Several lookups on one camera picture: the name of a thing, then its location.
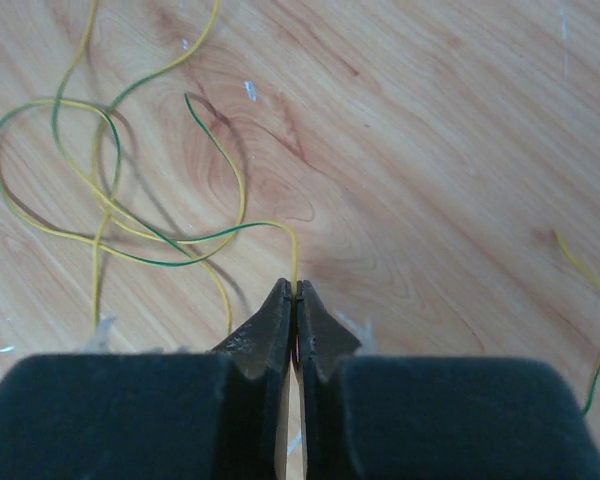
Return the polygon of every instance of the green wire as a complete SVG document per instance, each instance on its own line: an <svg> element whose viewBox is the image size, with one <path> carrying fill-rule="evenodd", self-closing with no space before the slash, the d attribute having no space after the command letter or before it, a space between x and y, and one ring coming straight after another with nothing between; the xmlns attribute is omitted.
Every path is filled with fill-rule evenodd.
<svg viewBox="0 0 600 480"><path fill-rule="evenodd" d="M204 125L204 123L199 119L199 117L195 114L195 111L193 110L193 108L191 107L190 103L188 102L188 97L186 97L187 100L187 104L189 106L189 108L191 109L192 114L194 115L194 118L196 119L196 122L198 122L198 124L202 127L203 131L207 134L210 135L210 132L208 130L208 128ZM22 105L20 107L14 108L13 110L7 112L1 119L0 119L0 133L2 131L2 129L5 127L5 125L9 122L9 120L11 120L14 116L18 115L21 112L24 112L26 110L29 110L30 108L33 107L39 107L42 105L36 105L36 104L26 104L26 105ZM111 117L101 108L92 105L93 108L97 109L98 111L100 111L104 117L106 118L107 124L109 125L109 127L111 128L111 131L113 133L113 138L114 138L114 143L115 143L115 147L116 147L116 151L118 152L118 154L116 155L116 170L119 169L119 164L121 163L121 157L122 157L122 147L121 147L121 143L120 143L120 137L118 135L118 131L115 127L115 124L113 123L113 120L111 119ZM0 194L3 197L3 200L5 200L6 203L6 197L8 196L7 194L7 186L4 183L4 180L2 178L1 175L1 170L0 170ZM154 233L155 235L157 235L158 237L160 237L161 239L163 239L166 243L170 244L171 246L174 246L174 248L177 248L178 250L182 251L183 249L180 248L180 245L178 245L177 243L175 243L175 241L171 240L169 237L167 237L166 235L164 235L163 233L161 233L160 231L156 230L155 228L153 228L151 225L146 224L145 222L142 222L141 220L138 219L138 221L142 224L142 226L144 226L147 230L151 231L152 233ZM257 227L257 226L275 226L272 225L269 222L264 222L264 221L260 221L260 222L250 222L250 223L243 223L240 225L236 225L234 227L230 227L227 228L225 230L221 230L219 232L216 233L212 233L210 235L206 235L203 237L197 237L197 238L191 238L188 240L212 240L212 239L216 239L216 238L221 238L225 235L229 235L231 233L240 231L240 230L244 230L247 228L252 228L252 227ZM158 265L158 266L163 266L163 267L183 267L183 266L187 266L187 265L194 265L196 263L201 262L201 259L190 259L190 260L186 260L186 261L182 261L182 262L166 262L166 261L160 261L160 260L152 260L150 258L145 258L145 257L140 257L137 255L133 255L131 253L116 249L114 247L110 247L112 250L114 250L116 253L119 253L125 257L140 261L142 263L148 264L148 265Z"/></svg>
<svg viewBox="0 0 600 480"><path fill-rule="evenodd" d="M593 405L593 398L596 393L596 384L598 383L599 375L600 375L600 364L598 365L598 368L596 368L596 373L593 376L593 380L591 381L591 388L589 388L589 394L587 395L587 403L584 406L584 408L582 409L582 415L586 415L587 413L589 413L589 410L591 409L591 406Z"/></svg>
<svg viewBox="0 0 600 480"><path fill-rule="evenodd" d="M125 88L109 104L109 106L106 108L106 111L102 111L101 109L98 108L98 110L100 110L103 113L103 115L106 117L106 122L109 124L109 126L111 126L113 130L115 130L115 127L113 127L113 122L112 122L112 120L111 120L111 118L109 116L109 113L111 111L113 111L120 103L122 103L122 101L130 93L132 93L135 89L139 88L140 86L144 85L145 83L148 83L149 81L153 80L154 78L157 78L160 75L162 75L164 73L167 73L169 70L171 70L171 68L169 68L167 70L164 70L164 71L161 71L161 72L153 73L151 75L147 75L146 77L143 77L140 80L132 83L130 86L128 86L127 88ZM56 92L56 96L55 96L55 99L54 99L54 104L53 104L53 113L52 113L52 116L51 116L51 128L52 128L52 131L53 131L53 138L54 138L54 141L56 143L56 147L59 150L63 150L63 147L62 147L62 144L60 142L60 133L59 133L59 128L58 128L58 115L59 115L59 109L60 109L60 102L62 101L62 98L63 98L62 94L64 93L64 89L66 88L66 85L67 85L67 83L69 81L69 78L70 77L67 77L60 84L60 86L58 87L58 90ZM227 156L223 152L223 150L220 147L220 145L218 145L217 140L211 134L211 131L209 130L209 128L204 124L204 122L196 114L193 106L191 105L191 102L189 101L189 96L186 93L184 94L184 98L185 98L185 102L187 104L187 108L189 109L189 112L191 113L191 115L195 119L196 123L200 126L200 128L202 129L202 131L204 131L204 133L207 135L207 137L212 141L212 143L214 144L214 146L216 147L216 149L220 152L220 154L224 157L224 159L227 162L229 162L229 159L227 158ZM117 136L116 136L116 152L117 152L117 158L116 158L116 168L115 168L115 172L114 172L114 183L113 183L114 186L117 186L117 180L119 178L119 169L120 169L120 166L121 166L121 155L122 155L122 148L121 148L121 145L120 145L120 142L119 142L119 138ZM169 245L171 245L173 248L175 248L179 252L183 253L187 257L191 257L190 253L187 252L184 248L182 248L178 243L176 243L176 241L170 239L169 237L165 236L164 234L162 234L161 232L159 232L155 228L153 228L150 225L148 225L147 223L143 222L138 217L136 217L135 215L133 215L131 212L127 211L127 213L129 215L133 216L136 219L136 221L138 223L140 223L143 227L145 227L147 230L149 230L153 234L155 234L158 237L160 237L162 240L164 240L166 243L168 243ZM217 238L217 236L216 235L207 235L207 236L202 236L202 237L185 238L185 239L180 240L180 241L185 241L185 242L204 242L204 241L207 241L207 240L211 240L213 238ZM182 264L182 265L189 265L190 263L188 263L188 262L180 262L180 264Z"/></svg>

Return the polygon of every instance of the yellow wire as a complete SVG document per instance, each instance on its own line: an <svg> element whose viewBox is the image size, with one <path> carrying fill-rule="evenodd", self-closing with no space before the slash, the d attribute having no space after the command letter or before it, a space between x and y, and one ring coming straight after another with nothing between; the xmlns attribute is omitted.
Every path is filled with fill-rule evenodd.
<svg viewBox="0 0 600 480"><path fill-rule="evenodd" d="M185 61L187 58L189 58L191 55L193 55L193 53L200 47L200 45L204 42L205 38L207 37L207 35L209 34L213 24L215 23L215 19L217 17L218 14L218 8L219 8L220 2L219 0L216 0L214 3L214 9L212 11L211 17L209 19L209 21L207 22L207 25L205 27L205 29L203 30L202 34L200 35L200 37L198 38L198 40L195 42L195 44L193 45L193 47L191 48L190 51L188 51L187 53L185 53L184 55L182 55L180 58L176 59L174 62L170 63L169 65L167 65L166 67L163 67L162 69L158 70L157 72L154 72L153 74L151 74L152 77L156 77L164 72L166 72L167 70L175 67L176 65L178 65L179 63ZM84 53L86 51L86 47L88 45L89 42L89 38L91 36L91 32L93 31L93 24L95 21L95 13L97 10L97 0L92 0L91 2L91 7L89 10L89 16L87 19L87 25L85 27L85 31L84 34L82 36L82 39L80 41L80 44L78 46L78 51L76 52L73 61L71 62L71 65L69 66L69 68L67 69L67 72L64 74L62 80L61 80L61 85L66 84L66 82L69 80L69 77L71 76L71 74L73 73L73 71L75 70L77 64L80 62L80 59L84 56ZM99 321L99 292L100 292L100 261L99 261L99 249L100 249L100 239L102 237L102 234L104 233L107 224L109 223L109 220L111 220L112 217L112 210L116 210L120 213L123 213L123 215L125 215L127 218L131 219L131 220L136 220L138 221L138 219L129 214L128 212L124 211L123 209L119 208L115 203L114 203L114 199L115 199L115 190L112 189L111 195L106 195L102 190L100 190L96 183L96 164L97 164L97 160L98 160L98 151L100 149L100 144L101 144L101 140L102 140L102 134L104 132L104 128L107 126L106 122L101 122L100 127L98 128L98 131L96 133L96 141L94 143L94 147L92 149L92 168L91 168L91 174L92 174L92 179L94 180L93 182L90 182L89 180L87 180L87 177L83 174L83 172L78 168L78 166L76 165L75 161L73 160L73 158L71 157L71 155L69 154L69 152L64 148L64 146L62 145L62 143L58 142L58 149L60 150L60 153L63 155L63 157L66 159L66 161L69 163L70 167L81 177L81 179L87 183L91 189L93 194L96 196L96 198L102 200L105 204L106 207L103 207L101 205L101 207L104 210L104 218L100 224L100 227L97 230L97 234L96 236L93 238L93 267L92 267L92 304L91 304L91 316L92 316L92 320L94 323L94 326L97 326L98 321ZM229 163L231 164L231 168L236 176L236 179L238 181L238 186L239 186L239 190L240 190L240 213L238 216L238 221L237 224L241 223L242 220L244 219L244 212L246 209L246 192L245 192L245 188L244 188L244 182L242 180L242 176L239 173L239 170L237 169L235 163L233 162L233 160L229 160ZM129 227L126 227L126 225L123 227L125 230L133 230L130 229ZM143 237L147 237L148 235L144 234L144 232L139 232L139 231L133 231L132 233L136 233L136 234L140 234ZM229 235L227 236L224 241L215 248L215 250L212 250L210 252L208 252L206 255L206 257L204 258L208 258L211 255L213 255L214 253L218 252L219 250L221 250L232 238L234 235ZM155 236L155 235L150 235L150 238L153 237L155 239L159 239L159 237ZM192 254L189 254L189 257L191 259L195 259L196 257L194 257ZM216 286L218 287L220 294L222 296L222 300L224 303L224 309L226 312L226 320L227 320L227 332L231 332L232 330L232 315L231 315L231 304L229 303L229 297L227 295L226 289L224 287L224 285L222 284L222 282L220 281L220 278L218 276L218 274L211 268L210 265L208 265L208 263L206 262L202 262L202 266L207 270L207 272L209 272L209 274L211 275L214 283L216 284Z"/></svg>
<svg viewBox="0 0 600 480"><path fill-rule="evenodd" d="M181 55L179 58L177 58L176 60L171 62L170 64L162 67L161 69L157 70L153 74L149 75L150 78L155 78L155 77L161 75L162 73L167 72L168 70L176 67L177 65L180 65L182 62L186 61L191 55L193 55L193 53L200 47L200 45L204 42L205 38L209 34L209 32L215 22L215 19L217 17L218 10L219 10L219 4L220 4L219 0L214 1L214 7L213 7L213 10L211 13L211 17L210 17L207 25L205 26L202 34L200 35L198 40L194 43L194 45L191 47L191 49L187 53ZM91 32L93 30L93 24L95 21L96 10L97 10L97 0L92 0L85 32L80 41L78 51L77 51L73 61L71 62L71 65L67 69L67 72L65 73L65 75L62 78L60 88L63 88L64 85L68 82L71 74L73 73L73 71L75 70L80 59L84 55L87 44L89 42ZM106 244L103 244L101 242L102 235L103 235L104 231L106 230L106 226L108 225L109 221L112 221L113 223L115 223L119 227L123 228L124 230L126 230L134 235L138 235L142 238L161 241L161 242L164 242L165 240L160 238L158 235L156 235L155 233L153 233L151 231L144 232L144 231L134 229L134 228L126 225L125 223L121 222L117 218L115 218L115 216L113 215L114 212L119 213L123 217L127 218L128 220L134 221L134 222L140 224L143 228L146 228L145 224L138 217L136 217L132 213L128 212L126 209L124 209L122 206L120 206L116 202L117 179L116 179L116 183L112 186L111 193L109 193L109 194L107 194L106 192L101 190L97 185L96 171L97 171L97 162L98 162L98 152L100 150L100 146L102 143L102 135L104 133L104 129L108 125L107 116L100 109L94 107L93 105L85 103L85 102L66 100L64 98L38 99L38 100L34 100L32 102L23 104L18 108L28 107L28 106L50 105L50 104L56 103L56 101L62 106L70 106L73 108L79 108L79 109L91 111L93 113L96 113L97 115L99 115L102 118L102 122L100 123L100 126L98 127L98 130L96 132L96 136L94 138L94 145L92 148L91 178L87 177L87 175L78 167L78 165L75 163L73 157L64 148L62 143L60 141L57 142L59 151L61 152L63 157L66 159L66 161L69 164L69 166L71 167L71 169L80 177L80 179L87 186L90 187L92 194L96 198L100 208L104 211L104 217L100 223L100 226L98 227L98 229L96 231L96 234L93 237L91 237L91 236L68 232L68 231L57 229L55 227L49 227L47 225L44 225L43 223L37 221L34 217L29 215L24 209L22 209L17 204L17 202L14 201L14 199L11 197L9 190L6 188L4 182L0 182L0 193L2 194L8 208L15 215L20 217L22 220L24 220L31 226L33 226L43 232L51 234L51 235L55 235L55 236L59 236L59 237L67 238L67 239L72 239L72 240L77 240L77 241L89 243L90 245L92 245L92 247L93 247L93 269L92 269L92 294L93 294L93 296L92 296L92 309L91 310L92 310L92 318L93 318L93 322L94 322L94 326L95 326L95 325L97 325L98 320L99 320L99 311L98 310L99 310L99 294L100 294L100 261L99 261L100 249L102 249L112 255L126 258L128 260L133 260L135 262L142 261L141 259L135 258L132 255L126 254L125 252L117 250L117 249L110 247ZM238 190L239 190L239 197L240 197L240 207L239 207L235 226L239 227L241 225L244 225L243 221L244 221L244 216L245 216L245 211L246 211L246 188L245 188L245 184L244 184L244 179L243 179L242 174L241 174L240 170L238 169L237 165L235 164L235 162L233 161L231 156L227 153L227 151L224 149L224 147L218 142L217 138L210 131L208 132L208 135L211 137L211 140L213 141L215 146L219 149L219 151L224 156L224 158L228 161L228 163L234 173L234 176L236 178L236 181L238 184ZM257 223L259 225L270 225L270 226L274 226L277 228L281 228L290 235L291 250L292 250L292 254L291 254L291 257L292 257L291 284L292 284L292 286L291 286L291 289L292 289L292 294L295 298L295 294L297 292L297 279L298 279L298 245L297 245L297 237L296 237L295 232L293 231L293 229L291 227L289 227L288 225L282 224L280 222L264 221L264 222L257 222ZM222 242L220 242L219 245L217 245L214 249L212 249L211 251L209 251L203 255L195 256L193 253L184 251L184 253L186 253L190 259L201 262L202 266L209 272L212 279L214 280L214 283L218 287L218 290L220 291L220 294L222 296L222 300L223 300L224 308L225 308L225 312L226 312L227 334L229 334L232 330L232 315L231 315L231 305L229 302L229 297L227 295L227 291L226 291L224 285L222 284L218 274L204 260L208 259L212 255L217 253L219 250L224 248L224 246L226 246L227 243L229 241L231 241L231 239L235 236L236 233L237 233L237 230L232 233L227 234L225 236L224 240ZM203 242L203 241L209 241L209 239L208 238L207 239L205 239L205 238L203 238L203 239L183 239L183 240L175 240L174 242L179 245L192 245L192 244Z"/></svg>
<svg viewBox="0 0 600 480"><path fill-rule="evenodd" d="M586 278L587 281L589 283L591 283L591 285L593 285L596 290L598 290L598 292L600 292L600 280L598 280L591 273L591 271L587 268L587 266L584 263L582 263L580 260L578 260L573 255L573 253L571 253L571 250L569 250L569 248L567 247L567 244L565 243L564 239L562 238L562 235L560 234L560 232L556 231L555 234L556 234L556 239L558 241L558 245L562 249L562 252L564 253L564 255L569 259L569 261L575 267L575 269L578 272L580 272L580 274L584 278ZM593 401L593 394L594 394L595 387L596 387L596 381L597 381L599 373L600 373L600 350L598 351L596 361L593 365L593 369L591 370L591 375L589 376L587 403L586 403L586 406L584 407L585 414L589 411L589 408L591 407L591 403Z"/></svg>

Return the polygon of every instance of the thin insulated wire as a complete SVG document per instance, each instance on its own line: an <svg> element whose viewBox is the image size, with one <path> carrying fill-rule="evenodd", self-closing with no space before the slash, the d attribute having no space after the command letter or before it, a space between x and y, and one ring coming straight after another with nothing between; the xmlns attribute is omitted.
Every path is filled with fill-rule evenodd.
<svg viewBox="0 0 600 480"><path fill-rule="evenodd" d="M177 58L176 60L174 60L173 62L168 64L167 66L157 70L156 72L154 72L150 75L143 77L142 79L133 83L131 86L127 87L125 90L123 90L123 92L120 95L118 95L114 99L114 101L106 109L101 109L99 107L88 104L86 102L66 100L62 97L64 90L66 88L66 85L71 77L71 74L75 70L76 65L79 63L80 59L82 58L82 56L84 55L84 52L86 50L86 46L88 44L88 41L89 41L89 38L91 35L91 31L93 29L96 9L97 9L97 1L93 0L91 2L91 8L89 11L87 26L85 28L83 37L80 41L78 52L75 55L74 60L72 61L70 67L67 69L67 72L63 76L60 86L58 87L58 90L56 92L56 96L53 99L45 98L45 99L34 100L32 102L23 104L13 110L11 110L10 112L8 112L0 120L0 132L1 132L2 128L6 125L6 123L13 116L21 113L22 111L27 110L29 108L33 108L33 107L42 106L42 105L53 105L52 122L51 123L52 123L52 130L53 130L54 141L56 142L56 146L58 147L60 152L63 154L63 156L65 157L65 160L68 162L68 164L72 168L72 170L81 178L81 180L86 185L88 185L90 187L90 189L91 189L93 195L95 196L96 200L98 201L100 207L104 210L104 217L103 217L102 222L100 223L100 226L98 227L96 234L94 236L87 236L87 235L81 235L81 234L77 234L77 233L67 232L67 231L64 231L64 230L61 230L61 229L58 229L55 227L49 227L49 226L39 222L38 220L36 220L33 216L29 215L26 210L21 208L18 205L18 203L12 198L11 192L7 188L4 178L2 176L1 168L0 168L0 194L3 197L8 208L15 215L17 215L19 218L21 218L25 222L29 223L31 226L33 226L39 230L42 230L46 233L52 234L52 235L69 238L69 239L81 241L84 243L89 243L92 245L93 251L94 251L93 275L92 275L92 292L93 292L92 317L93 317L94 325L97 325L98 318L99 318L99 312L98 312L98 307L99 307L98 298L99 298L99 292L100 292L99 251L100 251L100 249L102 249L108 253L111 253L112 255L115 255L115 256L126 258L128 260L132 260L135 262L147 263L147 264L152 264L152 265L177 267L177 266L192 265L195 263L202 263L202 265L205 266L207 271L211 274L211 276L213 277L213 280L215 281L216 285L218 286L218 288L220 290L220 293L222 295L223 302L225 305L225 311L226 311L226 317L227 317L227 331L231 332L231 330L232 330L231 307L230 307L228 295L226 293L226 289L224 288L224 285L220 281L217 273L206 262L204 262L204 260L208 259L210 256L214 255L219 250L221 250L231 240L231 238L238 231L240 231L242 229L251 228L251 227L255 227L255 226L273 226L273 227L281 228L281 229L285 230L290 235L290 238L291 238L291 247L292 247L291 248L291 250L292 250L292 267L291 267L292 282L291 283L292 283L292 293L294 294L294 297L295 297L295 292L297 289L297 278L298 278L298 245L297 245L297 238L296 238L295 232L288 225L282 224L280 222L275 222L275 221L259 221L259 222L243 223L245 210L246 210L246 189L244 186L244 180L242 178L242 174L240 173L239 169L237 168L237 165L235 164L235 162L233 161L231 156L226 152L224 147L222 147L222 145L218 142L218 140L215 138L215 136L206 127L204 122L202 122L200 120L198 115L195 113L195 110L191 106L189 98L185 95L185 102L187 104L187 108L189 109L190 113L193 115L194 119L196 120L196 122L198 123L200 128L211 139L214 146L220 151L220 153L223 155L225 160L231 166L231 169L232 169L232 171L236 177L237 183L238 183L239 196L240 196L240 208L239 208L239 212L238 212L238 219L236 221L236 225L232 228L228 228L228 229L222 230L220 232L217 232L217 233L214 233L211 235L206 235L203 237L179 239L179 240L170 239L166 235L162 234L160 231L151 227L147 223L143 222L137 216L135 216L134 214L132 214L131 212L126 210L124 207L119 205L116 201L115 197L116 197L119 178L120 178L122 149L121 149L121 145L120 145L119 135L117 133L115 125L108 115L109 113L114 111L115 107L117 105L119 105L124 100L124 98L126 98L126 96L129 95L133 90L135 90L139 86L143 85L144 83L147 83L148 81L158 77L159 75L166 73L167 71L171 70L172 68L181 64L182 62L186 61L191 55L193 55L193 53L203 43L204 39L209 34L209 31L211 30L213 23L215 22L215 19L217 17L218 10L219 10L219 1L218 0L215 1L214 7L212 10L212 14L211 14L211 17L210 17L207 25L205 26L205 28L204 28L202 34L200 35L200 37L198 38L198 40L194 43L192 48L187 53L180 56L179 58ZM58 128L58 115L59 115L60 106L69 106L69 107L73 107L73 108L80 108L80 109L88 110L88 111L98 114L101 117L101 123L98 127L98 131L96 133L96 137L94 139L94 145L92 148L91 178L88 178L86 176L86 174L84 172L82 172L82 170L77 166L77 164L75 163L75 161L73 160L71 155L66 151L66 149L62 145L62 142L60 140L59 128ZM114 171L114 179L113 179L113 183L112 183L111 192L109 194L107 194L103 190L101 190L97 186L97 183L96 183L97 182L96 167L97 167L97 161L98 161L98 152L99 152L100 145L101 145L102 134L104 132L104 129L107 126L112 131L114 143L115 143L115 147L116 147L116 152L117 152L116 153L116 166L115 166L115 171ZM132 220L132 221L140 224L148 232L136 230L136 229L133 229L133 228L127 226L126 224L122 223L121 221L119 221L118 219L113 217L113 212L117 212L117 213L121 214L123 217L127 218L128 220ZM171 245L172 247L174 247L175 249L177 249L178 251L180 251L181 253L185 254L189 258L189 260L181 261L181 262L163 262L163 261L158 261L158 260L152 260L152 259L132 255L132 254L123 252L121 250L118 250L116 248L113 248L109 245L103 244L101 241L102 234L103 234L103 232L106 228L106 225L108 224L109 221L112 221L112 222L116 223L117 225L119 225L121 228L123 228L133 234L139 235L143 238L148 238L151 240L157 240L157 241L162 241L164 243L167 243L167 244ZM223 241L218 246L216 246L213 250L205 253L204 255L195 256L194 254L192 254L191 252L189 252L187 249L183 248L183 246L182 246L182 245L187 246L187 245L192 245L192 244L196 244L196 243L200 243L200 242L205 242L205 241L209 241L209 240L216 239L216 238L222 239L222 237L225 237L223 239Z"/></svg>
<svg viewBox="0 0 600 480"><path fill-rule="evenodd" d="M571 262L571 264L575 267L575 269L580 273L580 275L582 275L584 278L587 279L587 281L594 286L594 288L600 292L600 280L598 280L589 270L589 268L587 268L587 266L582 263L580 260L578 260L575 255L573 253L571 253L571 250L569 250L569 247L567 247L567 244L564 241L564 238L562 238L562 235L560 234L560 232L556 231L556 239L558 241L558 245L560 246L560 249L562 250L562 252L564 253L565 257L567 257L567 259ZM589 413L589 410L591 410L591 406L593 405L593 398L595 396L595 391L596 391L596 385L598 383L598 377L600 376L600 350L598 351L598 355L596 356L596 361L593 364L593 369L591 370L591 375L589 377L589 386L587 388L587 400L585 403L584 408L582 409L582 414L586 415L587 413Z"/></svg>

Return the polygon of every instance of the wood grain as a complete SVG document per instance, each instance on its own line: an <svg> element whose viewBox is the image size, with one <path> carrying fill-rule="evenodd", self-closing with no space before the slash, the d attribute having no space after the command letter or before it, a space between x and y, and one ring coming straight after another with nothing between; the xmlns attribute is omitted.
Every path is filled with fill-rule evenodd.
<svg viewBox="0 0 600 480"><path fill-rule="evenodd" d="M67 95L110 102L192 44L211 7L102 1ZM55 93L87 10L0 1L0 117ZM302 277L330 308L372 319L381 352L540 358L583 400L600 298L551 230L600 277L600 0L223 2L194 58L120 108L122 202L200 234L230 225L238 199L183 92L244 170L248 219L296 228ZM100 213L55 153L49 118L40 109L8 129L8 183L50 222L93 232ZM96 119L67 110L61 122L86 167ZM110 144L103 158L110 173ZM288 241L244 232L214 261L240 323L288 276ZM87 246L33 231L0 201L0 349L15 347L0 352L0 377L26 355L87 342L90 264ZM219 294L196 267L108 258L102 309L120 351L204 350L224 335ZM600 446L600 383L588 421ZM296 449L290 478L300 460Z"/></svg>

